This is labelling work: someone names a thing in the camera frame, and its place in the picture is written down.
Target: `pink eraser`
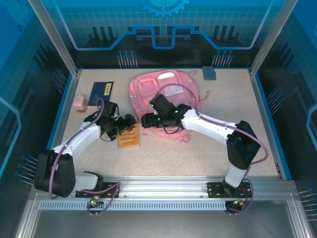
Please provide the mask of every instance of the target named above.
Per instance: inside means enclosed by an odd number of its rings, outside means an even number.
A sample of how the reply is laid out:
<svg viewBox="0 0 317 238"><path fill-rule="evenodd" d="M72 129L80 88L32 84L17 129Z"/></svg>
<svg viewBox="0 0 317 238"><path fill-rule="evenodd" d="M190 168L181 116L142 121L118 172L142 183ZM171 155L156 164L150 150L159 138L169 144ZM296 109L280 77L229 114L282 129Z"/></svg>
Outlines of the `pink eraser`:
<svg viewBox="0 0 317 238"><path fill-rule="evenodd" d="M74 98L73 107L76 111L84 113L88 108L88 102L84 96L79 95Z"/></svg>

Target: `black mounting plate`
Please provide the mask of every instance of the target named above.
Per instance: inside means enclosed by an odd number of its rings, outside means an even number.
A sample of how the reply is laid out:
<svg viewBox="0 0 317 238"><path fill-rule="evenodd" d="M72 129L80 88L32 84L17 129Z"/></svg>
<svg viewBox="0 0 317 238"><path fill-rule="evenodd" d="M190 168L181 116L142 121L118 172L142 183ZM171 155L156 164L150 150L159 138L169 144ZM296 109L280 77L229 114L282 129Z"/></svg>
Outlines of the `black mounting plate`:
<svg viewBox="0 0 317 238"><path fill-rule="evenodd" d="M234 196L229 196L224 190L222 182L208 182L206 192L208 193L208 198L245 198L246 195L241 188L245 188L248 193L248 198L252 197L250 184L248 182L242 182L239 187L235 189Z"/></svg>
<svg viewBox="0 0 317 238"><path fill-rule="evenodd" d="M116 182L104 182L104 187L103 190L106 189L107 187L111 187L113 185L115 185ZM108 192L103 193L103 194L99 194L100 198L112 198L115 190L117 189L117 187L114 187L112 189L110 189ZM118 198L119 197L119 193L120 190L117 192L117 194L114 196L114 198ZM81 191L76 191L76 195L75 197L77 198L92 198L95 194L91 194L91 193L86 193L86 192L81 192Z"/></svg>

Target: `blue book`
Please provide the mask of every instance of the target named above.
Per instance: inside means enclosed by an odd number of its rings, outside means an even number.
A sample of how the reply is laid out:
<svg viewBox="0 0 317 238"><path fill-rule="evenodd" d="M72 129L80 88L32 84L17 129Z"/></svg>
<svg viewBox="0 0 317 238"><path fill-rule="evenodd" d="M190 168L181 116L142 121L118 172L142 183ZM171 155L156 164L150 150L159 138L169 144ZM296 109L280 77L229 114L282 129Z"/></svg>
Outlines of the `blue book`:
<svg viewBox="0 0 317 238"><path fill-rule="evenodd" d="M97 106L97 98L103 98L106 102L110 101L112 89L113 82L94 82L88 106Z"/></svg>

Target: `beige tabletop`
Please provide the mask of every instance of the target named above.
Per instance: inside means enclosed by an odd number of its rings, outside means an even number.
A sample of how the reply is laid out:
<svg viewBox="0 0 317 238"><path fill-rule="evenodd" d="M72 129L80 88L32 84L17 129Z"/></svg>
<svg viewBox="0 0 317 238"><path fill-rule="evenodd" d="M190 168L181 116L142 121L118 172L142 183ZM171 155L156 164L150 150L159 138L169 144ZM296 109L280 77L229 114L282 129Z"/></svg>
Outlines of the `beige tabletop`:
<svg viewBox="0 0 317 238"><path fill-rule="evenodd" d="M277 171L271 155L263 121L256 102L248 71L246 69L216 69L215 81L204 81L203 71L194 69L201 97L207 90L210 96L204 102L201 112L228 122L247 121L256 136L269 149L269 158L254 165L249 175L275 176ZM114 81L111 101L119 105L120 114L136 115L129 101L129 85L133 78L159 71L159 69L85 69L82 70L76 95L89 99L94 82ZM189 73L191 69L180 69ZM89 107L85 113L70 111L63 141L69 138L83 123L86 116L96 111ZM191 132L188 143L177 139L159 137L152 132L142 136L139 125L140 146L118 148L117 141L92 143L75 162L78 170L100 173L104 176L224 176L229 168L227 150L218 141ZM264 156L260 149L255 160Z"/></svg>

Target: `blue enclosure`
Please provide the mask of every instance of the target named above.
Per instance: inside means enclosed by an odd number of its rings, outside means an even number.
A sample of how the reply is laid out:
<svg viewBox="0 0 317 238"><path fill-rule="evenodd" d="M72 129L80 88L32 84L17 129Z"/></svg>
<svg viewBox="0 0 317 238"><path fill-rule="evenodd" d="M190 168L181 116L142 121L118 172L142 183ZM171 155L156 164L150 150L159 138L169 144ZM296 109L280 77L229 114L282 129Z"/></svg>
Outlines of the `blue enclosure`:
<svg viewBox="0 0 317 238"><path fill-rule="evenodd" d="M82 68L249 69L280 180L316 191L316 10L311 0L0 0L0 237L18 237L28 160L51 149ZM311 205L301 218L315 233Z"/></svg>

